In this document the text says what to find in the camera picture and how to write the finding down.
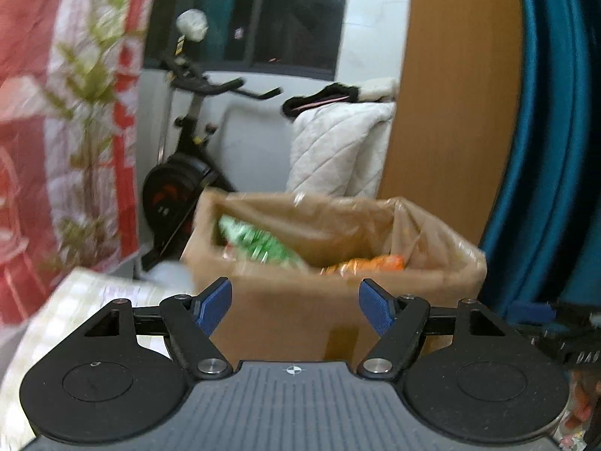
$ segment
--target snack package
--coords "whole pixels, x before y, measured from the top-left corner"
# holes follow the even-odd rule
[[[322,275],[356,275],[357,271],[399,271],[405,269],[405,260],[400,254],[388,254],[374,259],[355,258],[338,265],[322,269]]]
[[[219,218],[219,230],[228,245],[223,257],[230,260],[252,260],[284,268],[308,269],[308,265],[269,232],[257,229],[229,215]]]

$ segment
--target white quilted blanket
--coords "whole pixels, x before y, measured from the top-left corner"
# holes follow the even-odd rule
[[[375,198],[394,103],[333,103],[294,121],[289,192]]]

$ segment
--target checkered tablecloth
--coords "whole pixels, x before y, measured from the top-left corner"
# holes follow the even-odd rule
[[[0,387],[0,451],[18,451],[34,438],[19,403],[19,386],[25,373],[50,349],[115,298],[129,298],[134,307],[155,306],[181,291],[74,270],[31,319],[4,376]],[[137,339],[141,346],[167,355],[162,337]]]

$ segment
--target white wall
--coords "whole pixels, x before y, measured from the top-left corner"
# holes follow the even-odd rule
[[[349,85],[388,76],[399,77],[405,53],[410,0],[347,0],[336,81]],[[210,150],[230,181],[241,191],[274,192],[285,189],[290,172],[291,122],[280,114],[285,100],[311,95],[327,82],[290,76],[252,73],[209,73],[211,80],[224,82],[238,76],[246,88],[264,92],[282,87],[283,95],[264,102],[233,94],[208,98],[204,102],[201,125],[213,123],[220,129]],[[166,73],[144,70],[140,77],[140,104],[137,125],[137,178],[142,182],[156,163],[159,131],[167,97]],[[170,121],[184,115],[191,94],[176,92]],[[170,154],[177,131],[169,128]],[[140,226],[142,242],[150,239]]]

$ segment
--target window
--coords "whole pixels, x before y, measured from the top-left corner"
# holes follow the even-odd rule
[[[208,70],[257,71],[333,79],[346,0],[155,0],[147,67],[175,48],[175,18],[204,11],[208,33],[185,53]]]

